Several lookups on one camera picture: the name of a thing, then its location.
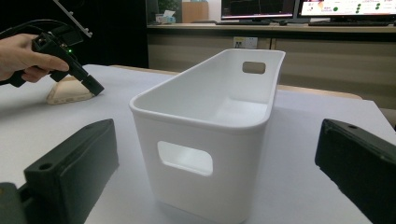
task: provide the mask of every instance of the storage basket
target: storage basket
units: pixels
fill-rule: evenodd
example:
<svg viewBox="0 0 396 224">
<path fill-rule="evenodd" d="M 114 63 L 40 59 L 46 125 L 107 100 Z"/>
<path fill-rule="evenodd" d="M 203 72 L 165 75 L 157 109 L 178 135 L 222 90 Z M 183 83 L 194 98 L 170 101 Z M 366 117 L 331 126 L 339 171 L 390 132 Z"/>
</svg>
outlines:
<svg viewBox="0 0 396 224">
<path fill-rule="evenodd" d="M 227 49 L 131 100 L 158 200 L 218 223 L 248 217 L 284 56 Z"/>
</svg>

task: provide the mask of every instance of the white table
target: white table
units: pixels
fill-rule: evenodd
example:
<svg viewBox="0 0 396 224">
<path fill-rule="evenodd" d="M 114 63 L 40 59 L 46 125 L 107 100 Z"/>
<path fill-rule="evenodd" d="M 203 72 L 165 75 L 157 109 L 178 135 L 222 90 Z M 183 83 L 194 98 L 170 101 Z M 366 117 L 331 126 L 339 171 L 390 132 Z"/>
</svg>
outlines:
<svg viewBox="0 0 396 224">
<path fill-rule="evenodd" d="M 0 87 L 0 181 L 20 187 L 28 165 L 83 126 L 114 119 L 120 168 L 86 223 L 211 223 L 157 202 L 150 191 L 129 101 L 172 76 L 99 65 L 85 68 L 106 89 L 84 102 L 47 105 L 55 83 L 49 77 L 18 89 Z M 395 132 L 375 103 L 278 91 L 271 116 L 253 209 L 245 223 L 370 223 L 314 158 L 325 118 L 357 125 L 396 144 Z"/>
</svg>

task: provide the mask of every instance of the monitor screen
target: monitor screen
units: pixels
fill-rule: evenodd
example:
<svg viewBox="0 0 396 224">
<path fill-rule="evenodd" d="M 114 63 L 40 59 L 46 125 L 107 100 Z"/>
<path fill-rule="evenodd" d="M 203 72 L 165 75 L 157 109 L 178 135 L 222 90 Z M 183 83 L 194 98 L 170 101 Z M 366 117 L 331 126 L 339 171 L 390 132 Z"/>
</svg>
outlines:
<svg viewBox="0 0 396 224">
<path fill-rule="evenodd" d="M 391 18 L 396 0 L 301 0 L 299 17 Z"/>
<path fill-rule="evenodd" d="M 295 0 L 221 0 L 221 20 L 292 18 Z"/>
</svg>

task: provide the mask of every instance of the hand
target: hand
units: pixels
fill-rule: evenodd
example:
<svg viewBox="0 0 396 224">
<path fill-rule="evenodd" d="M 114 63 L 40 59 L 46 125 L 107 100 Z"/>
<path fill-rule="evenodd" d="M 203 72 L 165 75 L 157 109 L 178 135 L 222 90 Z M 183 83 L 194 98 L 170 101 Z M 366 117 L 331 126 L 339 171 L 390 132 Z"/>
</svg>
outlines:
<svg viewBox="0 0 396 224">
<path fill-rule="evenodd" d="M 0 40 L 0 80 L 7 80 L 14 72 L 23 70 L 23 80 L 37 82 L 50 71 L 69 70 L 62 59 L 32 51 L 32 40 L 35 38 L 36 35 L 23 34 Z"/>
</svg>

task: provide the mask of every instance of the bin handle hole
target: bin handle hole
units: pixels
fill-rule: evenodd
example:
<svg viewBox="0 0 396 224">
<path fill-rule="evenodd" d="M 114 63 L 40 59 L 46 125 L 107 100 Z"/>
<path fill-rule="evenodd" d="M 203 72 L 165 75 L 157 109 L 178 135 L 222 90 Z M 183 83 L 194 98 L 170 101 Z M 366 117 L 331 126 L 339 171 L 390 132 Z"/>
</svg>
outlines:
<svg viewBox="0 0 396 224">
<path fill-rule="evenodd" d="M 209 176 L 213 174 L 213 160 L 209 153 L 192 147 L 183 147 L 160 141 L 157 144 L 163 164 Z"/>
<path fill-rule="evenodd" d="M 244 73 L 262 75 L 265 73 L 265 63 L 244 62 L 242 71 Z"/>
</svg>

